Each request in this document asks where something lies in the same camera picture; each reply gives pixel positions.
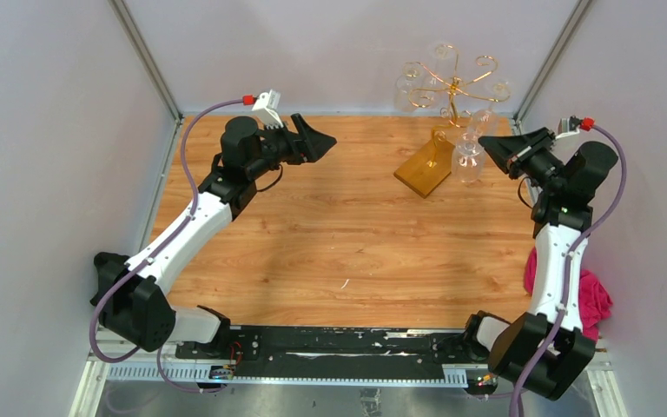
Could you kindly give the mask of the clear ribbed wine glass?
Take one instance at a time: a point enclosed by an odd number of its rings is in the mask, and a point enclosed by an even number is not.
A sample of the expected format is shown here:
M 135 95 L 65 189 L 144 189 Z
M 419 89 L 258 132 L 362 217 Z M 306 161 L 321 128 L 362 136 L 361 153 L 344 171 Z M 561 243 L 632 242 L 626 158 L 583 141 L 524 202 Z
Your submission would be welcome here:
M 463 183 L 476 182 L 485 165 L 486 153 L 479 136 L 465 132 L 455 142 L 452 152 L 452 174 Z

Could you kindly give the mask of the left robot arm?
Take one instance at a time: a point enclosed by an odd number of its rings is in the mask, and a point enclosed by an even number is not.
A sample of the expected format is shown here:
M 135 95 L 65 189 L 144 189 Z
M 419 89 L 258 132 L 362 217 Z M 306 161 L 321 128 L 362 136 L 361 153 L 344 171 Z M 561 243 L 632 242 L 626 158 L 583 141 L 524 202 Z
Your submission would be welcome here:
M 231 348 L 230 320 L 212 308 L 174 307 L 167 295 L 206 243 L 231 224 L 258 192 L 257 180 L 282 165 L 319 161 L 336 139 L 313 129 L 299 114 L 293 127 L 260 127 L 250 116 L 230 119 L 212 169 L 180 215 L 136 255 L 94 257 L 98 289 L 91 303 L 96 326 L 154 352 L 169 342 L 194 342 L 211 359 Z

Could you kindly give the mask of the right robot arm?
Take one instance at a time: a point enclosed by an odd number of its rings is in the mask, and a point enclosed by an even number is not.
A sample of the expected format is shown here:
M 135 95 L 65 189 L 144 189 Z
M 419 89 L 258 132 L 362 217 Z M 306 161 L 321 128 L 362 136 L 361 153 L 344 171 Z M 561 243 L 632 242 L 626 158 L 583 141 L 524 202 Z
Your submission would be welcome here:
M 528 310 L 513 322 L 479 311 L 461 339 L 463 355 L 487 360 L 492 374 L 548 400 L 559 399 L 594 356 L 583 333 L 579 279 L 594 220 L 591 200 L 611 170 L 627 175 L 618 142 L 583 142 L 568 162 L 551 151 L 557 137 L 542 128 L 520 136 L 481 136 L 479 145 L 512 179 L 525 177 L 540 192 L 532 208 L 537 269 Z

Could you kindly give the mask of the clear wine glass right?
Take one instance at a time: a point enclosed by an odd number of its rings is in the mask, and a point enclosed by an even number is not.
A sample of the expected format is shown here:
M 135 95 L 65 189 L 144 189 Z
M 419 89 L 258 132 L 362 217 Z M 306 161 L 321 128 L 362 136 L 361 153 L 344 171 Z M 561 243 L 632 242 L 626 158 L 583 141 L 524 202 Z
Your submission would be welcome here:
M 485 88 L 488 98 L 487 107 L 473 113 L 467 126 L 467 131 L 476 136 L 492 136 L 497 132 L 499 116 L 495 111 L 495 106 L 497 103 L 509 100 L 512 95 L 512 86 L 504 78 L 489 82 Z

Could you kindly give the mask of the clear wine glass back left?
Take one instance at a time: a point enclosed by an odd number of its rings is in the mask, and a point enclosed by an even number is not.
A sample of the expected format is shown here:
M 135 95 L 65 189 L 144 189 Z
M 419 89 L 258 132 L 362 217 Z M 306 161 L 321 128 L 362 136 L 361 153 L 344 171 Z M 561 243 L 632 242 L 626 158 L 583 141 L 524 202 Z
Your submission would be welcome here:
M 394 108 L 401 113 L 411 113 L 420 107 L 416 89 L 422 84 L 422 67 L 416 62 L 403 65 L 395 81 Z

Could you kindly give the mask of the clear wine glass back top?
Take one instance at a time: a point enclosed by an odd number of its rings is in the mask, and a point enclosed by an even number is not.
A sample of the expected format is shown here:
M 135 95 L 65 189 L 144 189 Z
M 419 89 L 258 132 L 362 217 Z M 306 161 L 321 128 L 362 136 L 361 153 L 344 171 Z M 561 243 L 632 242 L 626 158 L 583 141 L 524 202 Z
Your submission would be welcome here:
M 448 42 L 436 41 L 426 47 L 427 61 L 433 66 L 453 64 L 459 51 Z

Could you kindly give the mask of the pink cloth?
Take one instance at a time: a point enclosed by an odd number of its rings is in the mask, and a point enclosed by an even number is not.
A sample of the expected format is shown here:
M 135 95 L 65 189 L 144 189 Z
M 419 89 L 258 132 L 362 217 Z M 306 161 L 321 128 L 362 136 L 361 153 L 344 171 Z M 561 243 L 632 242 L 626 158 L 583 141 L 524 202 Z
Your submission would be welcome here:
M 537 265 L 537 250 L 533 248 L 526 260 L 524 272 L 524 288 L 529 295 L 532 294 Z M 598 325 L 611 317 L 613 301 L 598 277 L 585 268 L 580 271 L 578 301 L 583 335 L 598 341 Z

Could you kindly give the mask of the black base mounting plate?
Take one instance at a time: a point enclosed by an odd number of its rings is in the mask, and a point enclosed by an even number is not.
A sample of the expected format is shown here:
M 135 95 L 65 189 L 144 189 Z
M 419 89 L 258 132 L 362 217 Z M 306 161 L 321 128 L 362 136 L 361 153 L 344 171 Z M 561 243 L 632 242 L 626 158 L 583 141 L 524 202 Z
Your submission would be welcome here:
M 213 356 L 194 342 L 177 359 L 228 360 L 238 378 L 321 382 L 413 382 L 448 379 L 450 367 L 486 371 L 485 354 L 459 329 L 233 326 Z

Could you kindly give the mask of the aluminium frame rail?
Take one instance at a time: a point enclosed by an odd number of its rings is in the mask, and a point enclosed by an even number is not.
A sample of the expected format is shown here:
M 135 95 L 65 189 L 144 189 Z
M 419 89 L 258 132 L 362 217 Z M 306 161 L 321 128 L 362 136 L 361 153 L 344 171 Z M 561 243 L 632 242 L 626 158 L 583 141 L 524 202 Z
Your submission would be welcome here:
M 73 416 L 506 416 L 513 385 L 448 333 L 247 330 L 233 359 L 181 344 L 87 362 Z

